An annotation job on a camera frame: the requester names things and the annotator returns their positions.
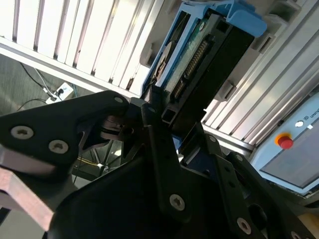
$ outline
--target red button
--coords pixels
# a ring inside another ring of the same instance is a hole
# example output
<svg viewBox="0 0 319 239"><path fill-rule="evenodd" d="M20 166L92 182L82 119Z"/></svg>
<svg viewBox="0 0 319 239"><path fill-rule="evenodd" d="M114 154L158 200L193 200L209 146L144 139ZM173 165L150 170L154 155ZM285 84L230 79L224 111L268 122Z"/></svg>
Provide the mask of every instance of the red button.
<svg viewBox="0 0 319 239"><path fill-rule="evenodd" d="M282 149L290 149L294 145L294 141L288 136L283 136L278 139L278 144Z"/></svg>

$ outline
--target round hole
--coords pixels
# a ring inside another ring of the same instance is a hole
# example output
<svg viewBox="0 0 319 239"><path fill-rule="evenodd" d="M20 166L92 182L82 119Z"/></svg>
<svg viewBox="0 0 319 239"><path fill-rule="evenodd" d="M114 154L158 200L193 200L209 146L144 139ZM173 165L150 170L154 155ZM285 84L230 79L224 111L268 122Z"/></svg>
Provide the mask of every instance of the round hole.
<svg viewBox="0 0 319 239"><path fill-rule="evenodd" d="M267 216L264 210L257 204L248 207L249 215L253 224L261 231L267 226Z"/></svg>
<svg viewBox="0 0 319 239"><path fill-rule="evenodd" d="M237 225L247 235L251 234L251 227L250 227L250 225L248 224L248 222L245 219L238 218L237 219Z"/></svg>
<svg viewBox="0 0 319 239"><path fill-rule="evenodd" d="M231 186L232 188L235 188L235 184L232 182L228 182L229 186Z"/></svg>
<svg viewBox="0 0 319 239"><path fill-rule="evenodd" d="M247 230L248 226L245 223L241 223L241 226L243 227L243 229Z"/></svg>
<svg viewBox="0 0 319 239"><path fill-rule="evenodd" d="M120 97L114 97L114 100L116 100L119 103L123 103L123 100Z"/></svg>
<svg viewBox="0 0 319 239"><path fill-rule="evenodd" d="M303 125L304 125L304 122L303 122L302 120L297 121L297 122L295 123L295 127L297 127L297 128L302 127Z"/></svg>

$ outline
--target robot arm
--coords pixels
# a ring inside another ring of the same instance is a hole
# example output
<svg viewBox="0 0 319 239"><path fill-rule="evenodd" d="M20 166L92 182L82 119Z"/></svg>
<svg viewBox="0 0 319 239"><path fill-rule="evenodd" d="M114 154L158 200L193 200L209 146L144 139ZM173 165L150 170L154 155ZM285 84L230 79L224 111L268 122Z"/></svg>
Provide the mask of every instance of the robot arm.
<svg viewBox="0 0 319 239"><path fill-rule="evenodd" d="M263 238L262 229L269 238L314 238L249 162L224 156L199 123L180 152L208 170L180 165L170 131L141 99L106 91L0 123L1 190L48 238ZM78 154L109 139L124 142L127 163L72 192Z"/></svg>

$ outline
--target white panel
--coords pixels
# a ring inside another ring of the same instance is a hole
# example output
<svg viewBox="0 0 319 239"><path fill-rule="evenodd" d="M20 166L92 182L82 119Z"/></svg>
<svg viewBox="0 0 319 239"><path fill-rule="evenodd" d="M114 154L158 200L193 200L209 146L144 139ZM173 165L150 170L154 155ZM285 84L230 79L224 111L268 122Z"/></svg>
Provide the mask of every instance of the white panel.
<svg viewBox="0 0 319 239"><path fill-rule="evenodd" d="M138 19L135 21L135 26L132 31L131 37L121 55L121 58L116 66L113 77L113 85L120 85L121 79L123 77L125 68L130 60L130 56L134 50L134 46L136 41L138 40L138 36L140 31L142 31L142 26L145 21L145 18L148 17L148 12L150 8L152 7L152 1L151 0L145 0L143 3L143 6L141 8L140 14Z"/></svg>
<svg viewBox="0 0 319 239"><path fill-rule="evenodd" d="M240 105L232 112L230 117L220 128L224 133L230 133L234 127L242 120L249 110L254 106L257 100L269 89L271 84L278 78L281 78L281 73L289 67L289 64L302 51L305 44L318 31L319 8L310 16L307 22L300 30L290 37L288 44L280 53L277 53L276 58L266 71L260 75L258 82L254 88L241 101Z"/></svg>
<svg viewBox="0 0 319 239"><path fill-rule="evenodd" d="M139 62L140 62L141 52L143 50L143 47L146 43L148 35L153 27L153 24L157 18L157 15L160 11L162 4L163 4L163 0L156 0L153 7L152 7L150 15L146 21L146 24L143 28L143 31L139 37L139 41L136 44L136 47L135 47L134 52L132 54L132 57L130 58L129 64L128 64L126 71L124 73L123 79L120 83L120 87L122 87L124 89L126 88L130 78L134 74L134 70L136 69L137 64L139 64Z"/></svg>
<svg viewBox="0 0 319 239"><path fill-rule="evenodd" d="M38 10L39 0L20 0L16 41L30 49L34 46Z"/></svg>
<svg viewBox="0 0 319 239"><path fill-rule="evenodd" d="M44 1L38 52L51 58L54 55L59 32L63 2L63 0Z"/></svg>
<svg viewBox="0 0 319 239"><path fill-rule="evenodd" d="M108 81L115 66L138 0L120 0L98 59L95 76Z"/></svg>
<svg viewBox="0 0 319 239"><path fill-rule="evenodd" d="M142 86L146 76L148 75L149 71L150 71L150 69L148 67L145 67L142 65L139 66L139 69L136 73L136 76L134 77L134 81L131 85L130 92L132 92L138 96L141 96L141 94L142 94L141 86Z"/></svg>
<svg viewBox="0 0 319 239"><path fill-rule="evenodd" d="M264 74L263 73L264 70L269 67L268 66L269 62L271 62L276 57L276 54L279 51L281 51L281 47L285 44L287 39L291 38L291 35L293 34L293 32L296 30L298 26L300 26L301 22L303 21L305 16L309 13L309 11L314 7L314 4L316 2L317 0L307 1L307 3L303 6L299 14L295 17L295 19L289 25L289 27L280 36L276 37L276 40L274 41L273 46L269 48L269 50L267 50L263 55L258 57L256 62L252 65L252 67L247 71L247 73L243 77L241 81L242 85L237 86L237 91L231 97L231 99L227 102L227 105L225 107L222 107L221 109L218 108L218 110L220 110L221 112L217 116L217 118L214 120L211 127L218 128L223 124L223 121L225 119L229 118L229 115L234 111L238 103L241 102L242 99L245 97L245 95L249 92L250 87L255 83L255 81L260 81L258 80L259 79L258 77Z"/></svg>
<svg viewBox="0 0 319 239"><path fill-rule="evenodd" d="M15 0L0 0L0 36L12 40Z"/></svg>
<svg viewBox="0 0 319 239"><path fill-rule="evenodd" d="M113 1L95 0L76 68L90 74L97 56Z"/></svg>
<svg viewBox="0 0 319 239"><path fill-rule="evenodd" d="M68 53L65 63L69 66L73 66L73 61L80 40L82 26L85 19L86 9L88 7L89 0L80 0L80 4L76 13L75 23L72 31L71 41L69 44Z"/></svg>
<svg viewBox="0 0 319 239"><path fill-rule="evenodd" d="M319 56L319 37L318 34L308 48L296 59L289 70L281 77L281 80L273 87L269 93L260 101L259 105L254 108L245 121L233 133L233 137L242 139L248 130L256 123L262 120L265 113L276 104L276 101L282 96L288 88L299 80L308 66L311 65Z"/></svg>
<svg viewBox="0 0 319 239"><path fill-rule="evenodd" d="M68 53L78 6L79 6L79 0L70 0L61 39L60 39L60 46L59 46L59 52L58 52L58 61L62 63L65 62L66 55Z"/></svg>

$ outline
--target blue plastic part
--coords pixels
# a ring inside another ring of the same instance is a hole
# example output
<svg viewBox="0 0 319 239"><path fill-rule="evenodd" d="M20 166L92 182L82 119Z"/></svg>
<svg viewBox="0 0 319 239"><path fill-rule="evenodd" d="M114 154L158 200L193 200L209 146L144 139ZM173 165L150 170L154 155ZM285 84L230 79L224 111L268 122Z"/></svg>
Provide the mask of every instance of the blue plastic part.
<svg viewBox="0 0 319 239"><path fill-rule="evenodd" d="M181 138L173 135L173 142L174 142L174 145L175 145L175 149L178 150L179 147L181 146L181 143L182 143L181 142Z"/></svg>
<svg viewBox="0 0 319 239"><path fill-rule="evenodd" d="M319 179L313 181L304 188L297 187L289 182L274 177L268 173L261 171L261 169L270 162L277 154L281 152L281 148L275 144L275 138L277 135L283 132L289 132L292 135L292 140L298 138L298 136L307 130L309 124L314 123L319 118L319 114L314 114L319 108L319 93L312 96L306 101L285 123L283 123L256 151L251 164L258 171L258 173L265 179L277 183L285 188L295 191L300 194L306 194L309 190L319 184ZM305 116L309 118L305 121L301 127L295 127L296 122L305 120Z"/></svg>
<svg viewBox="0 0 319 239"><path fill-rule="evenodd" d="M266 23L262 20L262 18L255 13L255 8L246 3L243 0L226 0L226 1L210 1L210 2L193 2L188 1L182 3L180 6L176 17L173 21L172 26L169 29L169 32L161 46L159 53L157 54L152 66L151 70L149 71L146 81L143 84L142 92L146 89L148 85L148 80L151 78L151 74L154 72L160 57L165 50L165 47L168 44L168 40L174 30L174 26L178 20L180 13L186 12L190 14L190 18L188 23L178 41L178 44L168 61L168 64L165 67L164 72L162 73L161 78L156 83L157 86L162 87L166 83L167 79L169 78L175 64L177 63L178 58L180 57L186 43L188 42L191 33L193 32L194 28L196 27L196 23L198 19L203 19L205 13L208 9L215 10L226 17L226 21L231 25L234 25L247 33L259 37L261 36L267 29Z"/></svg>

